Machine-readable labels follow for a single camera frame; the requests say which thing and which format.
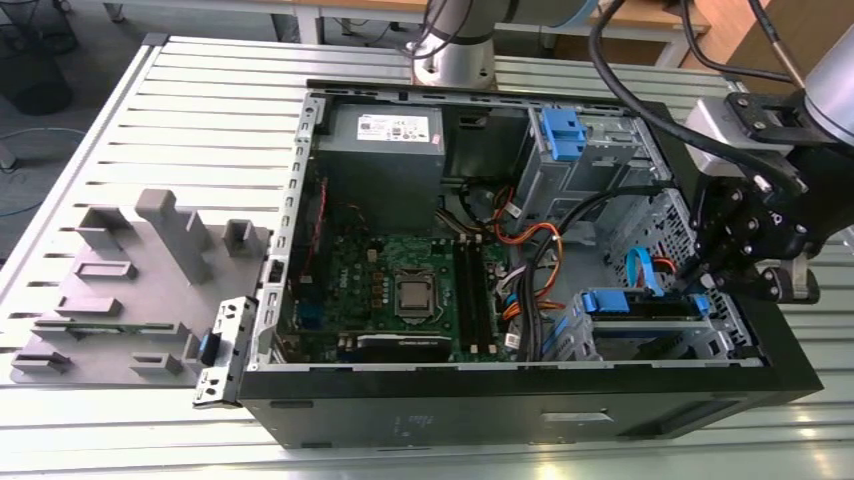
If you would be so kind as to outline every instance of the open computer chassis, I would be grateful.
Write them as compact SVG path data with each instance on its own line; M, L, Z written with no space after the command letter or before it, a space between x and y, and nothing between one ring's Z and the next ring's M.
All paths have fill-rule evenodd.
M713 305L708 328L686 330L669 346L669 355L654 360L524 363L505 358L429 364L283 360L274 353L282 322L291 322L297 315L283 272L293 260L295 224L303 214L306 166L315 161L317 137L329 134L319 128L326 129L331 110L347 103L515 109L530 120L522 141L526 158L515 170L521 183L526 161L532 164L545 158L550 149L541 132L544 109L573 109L589 125L588 149L636 142L618 183L673 180L678 190L653 199L612 202L589 222L601 234L593 242L596 255L568 256L568 268L577 271L564 288L625 288L625 259L605 260L609 252L622 256L634 245L652 249L661 245L677 263L693 255L694 232L688 224L701 174L685 146L648 128L616 101L310 83L294 147L294 177L286 186L282 226L270 242L258 301L223 303L214 331L221 344L231 348L221 347L214 365L203 371L197 407L247 407L290 448L566 443L677 437L740 411L786 403L822 388L777 305L717 291L705 292ZM665 105L649 105L670 118ZM626 138L608 134L609 122L622 125ZM449 131L457 127L457 120L453 126L446 124L445 135L454 135ZM610 160L620 163L618 156ZM580 199L590 193L576 192ZM519 197L514 201L525 203ZM654 224L654 219L664 221Z

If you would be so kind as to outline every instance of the black front bezel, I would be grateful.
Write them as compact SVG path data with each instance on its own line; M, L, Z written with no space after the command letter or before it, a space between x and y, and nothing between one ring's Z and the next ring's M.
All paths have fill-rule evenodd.
M562 97L427 86L309 81L310 89L403 90L491 95L610 104L614 99ZM664 103L648 107L673 121ZM654 141L676 177L686 203L694 198L701 173L694 168L685 144L650 126ZM596 370L519 369L502 371L425 370L407 372L247 371L241 400L311 400L346 398L489 397L507 395L578 395L624 393L710 392L733 394L765 392L765 404L786 403L824 388L777 304L733 295L742 318L766 360L750 368L616 368Z

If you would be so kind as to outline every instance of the motherboard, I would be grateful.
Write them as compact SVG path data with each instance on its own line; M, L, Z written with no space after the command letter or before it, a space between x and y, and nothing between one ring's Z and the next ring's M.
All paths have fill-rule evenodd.
M325 301L299 304L283 335L289 361L501 361L505 256L479 237L335 236Z

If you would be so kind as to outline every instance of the sticker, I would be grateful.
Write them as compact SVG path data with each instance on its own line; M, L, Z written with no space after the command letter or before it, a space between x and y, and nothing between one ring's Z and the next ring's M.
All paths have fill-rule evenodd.
M513 215L513 218L519 218L519 215L522 215L522 209L519 207L517 207L513 202L507 203L507 207L505 208L505 210L507 211L507 213L510 215Z
M522 338L519 338L519 335L509 333L505 336L505 346L507 348L513 348L514 350L519 350L519 344L521 343L522 343Z
M362 115L358 140L378 142L430 142L430 119L403 115Z
M545 422L613 422L614 419L605 412L568 412L542 413Z

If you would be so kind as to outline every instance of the slotted aluminum surface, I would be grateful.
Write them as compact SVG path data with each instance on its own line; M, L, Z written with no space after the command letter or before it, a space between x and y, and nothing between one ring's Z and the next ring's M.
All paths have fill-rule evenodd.
M586 63L499 57L499 88L610 96ZM685 119L724 95L712 75L625 67L629 87ZM0 271L0 352L20 347L32 316L56 304L82 240L86 206L130 207L146 186L171 188L206 222L275 228L295 121L309 78L407 83L393 51L174 37L145 47ZM126 214L135 218L133 209ZM483 446L413 451L285 451L245 410L191 409L193 390L0 386L0 474L249 473L257 479L842 478L854 472L854 256L833 242L814 262L822 301L785 307L826 390L761 408L673 441ZM11 353L0 353L8 383Z

